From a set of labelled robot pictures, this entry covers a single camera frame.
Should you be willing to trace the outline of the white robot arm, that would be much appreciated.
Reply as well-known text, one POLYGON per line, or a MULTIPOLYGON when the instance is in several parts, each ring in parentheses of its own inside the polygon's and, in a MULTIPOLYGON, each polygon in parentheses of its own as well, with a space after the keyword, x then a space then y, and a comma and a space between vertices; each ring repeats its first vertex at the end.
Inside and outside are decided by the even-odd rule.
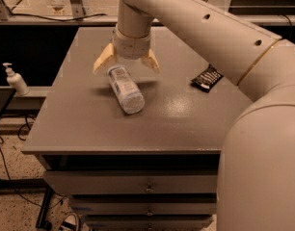
POLYGON ((295 44, 202 0, 120 0, 94 68, 123 57, 157 70, 154 19, 253 101, 221 151, 217 231, 295 231, 295 44))

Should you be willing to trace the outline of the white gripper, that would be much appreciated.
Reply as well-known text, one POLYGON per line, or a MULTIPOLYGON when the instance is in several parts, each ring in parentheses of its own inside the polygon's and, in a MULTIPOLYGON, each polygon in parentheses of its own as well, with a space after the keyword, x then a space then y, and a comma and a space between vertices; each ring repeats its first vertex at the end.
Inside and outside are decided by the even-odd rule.
POLYGON ((117 54, 122 58, 132 60, 141 58, 143 65, 155 73, 160 72, 159 63, 150 49, 150 35, 142 38, 131 38, 125 36, 116 28, 112 42, 113 44, 109 43, 94 62, 93 74, 115 65, 118 62, 117 54))

